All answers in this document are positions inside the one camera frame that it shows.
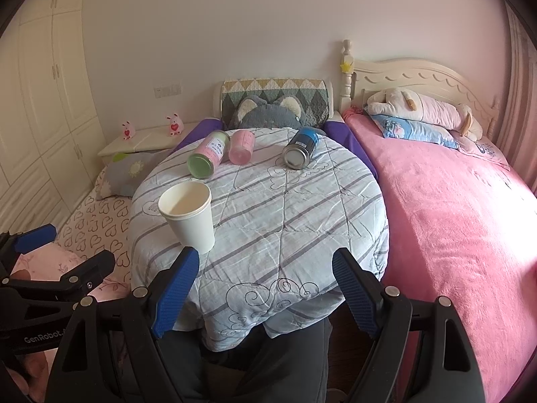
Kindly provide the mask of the person's left hand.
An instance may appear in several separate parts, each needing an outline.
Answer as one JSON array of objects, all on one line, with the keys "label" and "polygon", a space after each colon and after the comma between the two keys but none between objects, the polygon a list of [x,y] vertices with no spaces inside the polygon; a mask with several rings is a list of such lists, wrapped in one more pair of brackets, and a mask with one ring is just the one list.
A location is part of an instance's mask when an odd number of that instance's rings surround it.
[{"label": "person's left hand", "polygon": [[52,367],[56,352],[57,349],[52,348],[24,355],[21,360],[22,366],[19,367],[24,371],[23,374],[7,368],[7,372],[25,395],[29,395],[31,391],[42,393],[46,391],[50,367]]}]

